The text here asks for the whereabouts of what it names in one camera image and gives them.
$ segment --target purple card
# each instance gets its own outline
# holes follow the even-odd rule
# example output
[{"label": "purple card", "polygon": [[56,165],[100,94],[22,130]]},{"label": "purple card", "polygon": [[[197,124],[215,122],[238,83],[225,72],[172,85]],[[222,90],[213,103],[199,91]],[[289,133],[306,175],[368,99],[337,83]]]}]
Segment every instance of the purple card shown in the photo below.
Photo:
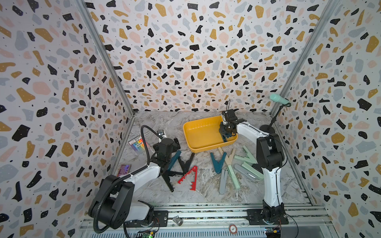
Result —
[{"label": "purple card", "polygon": [[130,168],[131,168],[131,165],[128,165],[128,164],[120,165],[118,177],[128,174],[128,172],[130,171]]}]

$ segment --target plastic clothespin clamp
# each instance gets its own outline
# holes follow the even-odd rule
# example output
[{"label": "plastic clothespin clamp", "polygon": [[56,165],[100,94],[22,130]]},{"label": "plastic clothespin clamp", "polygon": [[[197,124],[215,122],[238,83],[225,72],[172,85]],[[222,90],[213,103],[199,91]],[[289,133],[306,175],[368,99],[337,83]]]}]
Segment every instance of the plastic clothespin clamp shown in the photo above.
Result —
[{"label": "plastic clothespin clamp", "polygon": [[[222,151],[221,147],[218,147],[218,151],[220,152],[221,155],[224,154],[224,152]],[[234,155],[235,155],[235,148],[233,149],[233,151],[230,154],[230,156],[225,158],[225,163],[227,165],[227,170],[228,170],[229,175],[230,175],[230,177],[232,179],[234,188],[238,190],[238,189],[241,188],[241,186],[239,185],[238,179],[235,176],[235,173],[234,173],[234,170],[233,170],[233,167],[232,167],[232,161],[233,161]]]},{"label": "plastic clothespin clamp", "polygon": [[241,157],[238,155],[235,155],[234,158],[237,160],[241,160],[244,162],[247,162],[248,164],[256,164],[258,163],[253,154],[247,149],[247,147],[243,146],[244,151],[246,152],[247,157]]},{"label": "plastic clothespin clamp", "polygon": [[178,150],[178,151],[176,152],[176,154],[172,157],[172,159],[171,159],[171,163],[169,164],[167,171],[169,171],[169,170],[172,169],[174,163],[175,163],[176,160],[179,158],[180,154],[181,154],[181,151]]},{"label": "plastic clothespin clamp", "polygon": [[257,178],[257,176],[255,174],[246,170],[245,168],[243,168],[239,164],[235,164],[234,169],[237,170],[238,172],[240,172],[242,175],[245,175],[251,181],[255,181],[255,179]]},{"label": "plastic clothespin clamp", "polygon": [[216,173],[220,174],[222,170],[222,166],[224,165],[224,161],[226,158],[226,152],[223,153],[222,159],[219,162],[216,161],[214,154],[212,152],[210,152],[210,156],[212,158],[213,166],[215,168]]},{"label": "plastic clothespin clamp", "polygon": [[226,180],[227,180],[227,175],[228,171],[222,169],[221,170],[221,180],[219,181],[219,193],[220,194],[225,194],[225,187],[226,187]]},{"label": "plastic clothespin clamp", "polygon": [[248,172],[252,173],[256,179],[263,180],[263,171],[259,164],[253,164],[250,166],[248,163],[244,162],[242,165],[242,168],[246,169]]},{"label": "plastic clothespin clamp", "polygon": [[195,154],[192,153],[192,154],[190,155],[189,160],[187,160],[186,162],[182,161],[181,158],[178,157],[177,160],[179,161],[180,166],[181,166],[181,169],[182,169],[182,171],[183,171],[184,173],[187,173],[187,172],[189,171],[189,168],[191,167],[191,163],[192,163],[192,161],[193,161],[194,155],[195,155]]},{"label": "plastic clothespin clamp", "polygon": [[196,182],[197,182],[197,166],[194,166],[191,170],[189,170],[177,183],[181,184],[181,182],[185,179],[185,177],[190,174],[192,171],[195,172],[194,181],[192,182],[191,189],[192,191],[196,191]]},{"label": "plastic clothespin clamp", "polygon": [[169,190],[171,190],[171,192],[173,192],[174,189],[173,189],[173,186],[172,186],[171,181],[169,179],[169,176],[175,176],[175,175],[183,176],[184,175],[183,172],[171,171],[174,163],[179,158],[180,154],[181,154],[181,151],[178,150],[176,152],[176,154],[171,158],[171,163],[169,164],[168,169],[162,174],[162,178],[164,179],[165,183],[167,184],[167,186],[168,186]]}]

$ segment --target patterned wall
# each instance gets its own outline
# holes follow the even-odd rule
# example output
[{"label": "patterned wall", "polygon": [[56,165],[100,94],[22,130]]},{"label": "patterned wall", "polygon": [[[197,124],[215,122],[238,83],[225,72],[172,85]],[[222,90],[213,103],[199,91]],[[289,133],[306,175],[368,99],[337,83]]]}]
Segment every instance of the patterned wall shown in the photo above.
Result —
[{"label": "patterned wall", "polygon": [[341,237],[376,238],[381,2],[341,3],[287,95],[294,103],[279,123],[313,199],[326,206]]},{"label": "patterned wall", "polygon": [[268,111],[323,0],[87,0],[134,110]]},{"label": "patterned wall", "polygon": [[124,105],[69,0],[0,2],[0,237],[72,237]]}]

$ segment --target black cable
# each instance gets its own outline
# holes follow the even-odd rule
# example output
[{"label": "black cable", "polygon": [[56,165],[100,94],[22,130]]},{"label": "black cable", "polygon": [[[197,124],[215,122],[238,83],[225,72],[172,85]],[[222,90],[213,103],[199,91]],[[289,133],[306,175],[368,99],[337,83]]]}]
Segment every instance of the black cable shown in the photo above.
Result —
[{"label": "black cable", "polygon": [[163,139],[163,137],[162,137],[162,136],[159,136],[159,135],[156,133],[156,131],[154,131],[151,127],[146,126],[146,125],[142,125],[142,126],[141,126],[141,128],[140,128],[140,135],[141,135],[142,140],[143,140],[144,148],[146,149],[146,154],[147,154],[147,165],[149,165],[150,157],[149,157],[149,151],[148,151],[148,147],[147,147],[146,139],[144,138],[144,131],[143,131],[144,128],[149,129],[152,133],[154,133],[154,134],[155,134],[157,137],[159,137],[160,139]]},{"label": "black cable", "polygon": [[[157,137],[159,137],[160,139],[162,139],[163,137],[159,136],[152,128],[150,128],[149,126],[146,126],[146,125],[142,125],[141,128],[140,128],[140,133],[141,133],[141,137],[142,137],[142,140],[143,140],[143,144],[144,144],[144,147],[146,149],[146,154],[147,154],[147,165],[149,165],[149,162],[150,162],[150,157],[149,157],[149,151],[148,151],[148,147],[147,147],[147,144],[146,144],[146,139],[144,138],[144,133],[143,133],[143,129],[144,128],[148,128],[151,132],[153,132]],[[94,214],[94,220],[93,220],[93,228],[94,228],[94,231],[95,233],[102,233],[104,231],[106,231],[110,226],[109,225],[106,225],[105,227],[103,227],[102,229],[99,228],[98,226],[98,217],[99,217],[99,214],[101,212],[101,207],[104,203],[104,201],[106,200],[106,198],[109,196],[111,190],[114,189],[114,187],[116,187],[117,185],[119,185],[121,182],[123,182],[123,180],[129,178],[131,176],[131,174],[127,174],[123,177],[120,177],[118,178],[117,180],[115,180],[106,190],[106,192],[103,194],[101,200],[99,201],[98,203],[98,207],[97,209],[95,210],[95,214]]]},{"label": "black cable", "polygon": [[229,110],[229,107],[230,107],[230,99],[229,99],[228,103],[229,103],[229,105],[226,104],[226,110]]},{"label": "black cable", "polygon": [[[158,232],[158,231],[159,231],[160,222],[159,222],[159,219],[158,219],[157,217],[155,217],[155,219],[157,220],[157,224],[158,224],[157,230],[156,230],[156,231],[154,231],[154,232],[156,233],[156,232]],[[154,222],[154,224],[151,226],[151,228],[150,228],[150,229],[148,229],[148,230],[145,230],[145,231],[139,231],[138,233],[147,233],[148,231],[150,231],[152,228],[154,228],[154,227],[155,227],[155,221],[153,221],[153,222]]]},{"label": "black cable", "polygon": [[127,229],[126,229],[126,223],[123,222],[123,230],[124,230],[124,234],[126,235],[127,238],[130,238],[130,236],[128,235],[127,233]]},{"label": "black cable", "polygon": [[297,231],[297,233],[296,233],[296,236],[295,236],[295,238],[297,238],[297,236],[298,236],[298,234],[299,234],[299,227],[298,227],[298,224],[297,224],[297,222],[295,221],[295,219],[294,219],[292,216],[288,215],[287,213],[286,213],[286,215],[289,216],[289,217],[291,217],[291,218],[294,220],[294,222],[295,222],[296,228],[298,229],[298,231]]}]

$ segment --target black tripod stand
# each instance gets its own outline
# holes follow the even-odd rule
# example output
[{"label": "black tripod stand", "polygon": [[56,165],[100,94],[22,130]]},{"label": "black tripod stand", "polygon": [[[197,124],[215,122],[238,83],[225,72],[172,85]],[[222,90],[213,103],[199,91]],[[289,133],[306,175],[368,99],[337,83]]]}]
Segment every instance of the black tripod stand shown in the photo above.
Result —
[{"label": "black tripod stand", "polygon": [[279,115],[279,113],[280,113],[280,110],[282,110],[283,107],[291,107],[291,103],[289,102],[289,103],[287,103],[287,104],[285,104],[285,105],[280,105],[280,107],[279,107],[279,109],[278,109],[278,112],[277,112],[277,114],[272,118],[270,125],[262,125],[262,126],[260,126],[259,129],[260,129],[261,131],[267,132],[267,133],[269,133],[269,134],[275,133],[275,129],[272,128],[272,124],[274,124],[274,122],[277,120],[277,117],[278,117],[278,115]]}]

